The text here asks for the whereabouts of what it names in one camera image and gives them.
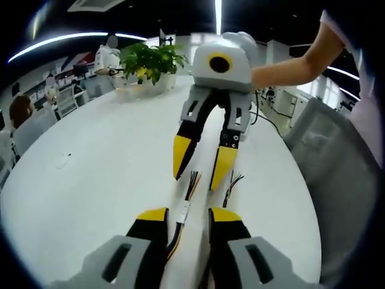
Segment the wire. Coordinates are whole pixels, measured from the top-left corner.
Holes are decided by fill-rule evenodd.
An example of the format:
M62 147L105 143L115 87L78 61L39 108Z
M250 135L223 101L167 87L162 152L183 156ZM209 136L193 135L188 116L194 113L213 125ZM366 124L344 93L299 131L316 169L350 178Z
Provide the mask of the wire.
M174 255L176 251L176 248L179 245L180 236L182 235L182 227L183 227L183 224L176 223L174 237L171 240L170 244L168 244L166 249L166 253L167 253L166 262L168 262L168 260L171 259L171 257Z
M227 207L227 202L229 201L230 199L230 196L231 196L231 192L233 190L233 187L235 186L235 184L237 182L239 182L241 179L243 179L245 176L242 176L241 174L238 174L238 176L235 178L235 180L233 181L232 178L230 180L230 186L229 188L227 189L226 191L226 194L225 194L225 197L224 197L224 200L223 200L223 205L222 207L225 208Z
M267 120L269 123L271 123L272 125L274 125L274 127L275 127L276 130L277 130L277 133L279 134L280 137L282 137L281 133L279 132L278 127L276 126L276 124L275 124L274 122L272 122L271 120L269 120L268 118L266 118L266 117L264 117L264 116L259 116L259 117L261 117L261 118Z
M198 186L199 180L201 178L202 174L199 172L191 172L190 174L190 182L187 188L186 198L185 201L189 202L195 192L195 189ZM180 236L182 236L182 230L184 227L184 223L176 222L176 228L174 232L174 236L171 240L171 242L168 244L166 248L166 262L171 259L173 254L175 253L179 242L180 242Z
M255 119L254 119L254 122L251 124L251 125L255 125L255 123L257 122L257 119L258 119L258 112L259 112L259 101L258 101L258 92L255 91L255 98L256 98L256 105L257 105L257 112L256 113L253 113L251 111L251 113L255 114Z

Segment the desk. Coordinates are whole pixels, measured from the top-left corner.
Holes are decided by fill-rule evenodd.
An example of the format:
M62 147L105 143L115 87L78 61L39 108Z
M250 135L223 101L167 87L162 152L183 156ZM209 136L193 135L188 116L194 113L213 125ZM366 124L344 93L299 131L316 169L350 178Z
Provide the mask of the desk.
M207 255L208 206L221 206L222 187L207 192L223 125L216 108L181 180L173 171L173 139L190 76L166 95L129 101L116 91L89 102L43 134L23 155L1 198L4 229L33 275L43 283L69 279L84 257L114 235L125 235L137 215L170 209L169 240L188 187L189 171L203 173L180 245L161 288L197 288ZM61 155L71 154L61 169ZM259 119L240 143L233 190L236 211L252 236L263 236L288 256L294 272L318 282L321 241L312 200L291 153L275 128Z

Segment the gray chair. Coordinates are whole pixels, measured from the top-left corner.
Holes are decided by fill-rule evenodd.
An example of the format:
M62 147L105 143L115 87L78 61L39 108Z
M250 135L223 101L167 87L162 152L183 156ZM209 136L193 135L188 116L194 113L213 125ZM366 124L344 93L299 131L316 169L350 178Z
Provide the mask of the gray chair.
M59 93L57 96L57 107L60 118L63 118L78 108L78 104L73 97L73 86L70 86Z
M50 105L44 106L41 110L32 115L36 125L40 126L44 132L57 123L57 118Z
M17 154L22 156L43 133L43 128L36 125L32 116L27 119L13 133L13 141Z
M351 122L311 99L284 139L313 200L322 246L321 283L339 279L378 193L380 169Z
M98 98L99 96L104 95L105 93L111 92L114 90L111 80L108 76L96 76L88 78L84 81L84 86L88 94L89 100Z
M44 107L39 111L35 111L33 115L13 133L13 141L17 153L22 156L26 150L56 122L57 119L51 107Z

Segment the hand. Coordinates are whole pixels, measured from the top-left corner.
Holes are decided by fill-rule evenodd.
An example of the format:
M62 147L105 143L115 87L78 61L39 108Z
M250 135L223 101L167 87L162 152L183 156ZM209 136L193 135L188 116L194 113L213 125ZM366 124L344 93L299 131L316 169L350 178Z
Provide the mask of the hand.
M118 74L118 71L116 71L115 69L109 69L108 70L108 75L109 76L114 76L114 75L117 75Z

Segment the green leaf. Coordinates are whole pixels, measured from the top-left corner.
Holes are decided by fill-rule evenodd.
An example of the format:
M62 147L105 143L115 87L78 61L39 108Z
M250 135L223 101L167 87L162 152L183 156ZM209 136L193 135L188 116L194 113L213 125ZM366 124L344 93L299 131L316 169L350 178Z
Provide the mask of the green leaf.
M136 71L145 67L152 71L147 78L155 84L162 74L177 72L178 66L184 67L188 60L183 54L179 54L179 45L164 45L148 47L144 43L136 43L124 49L120 54L121 63L124 66L125 75L135 74Z

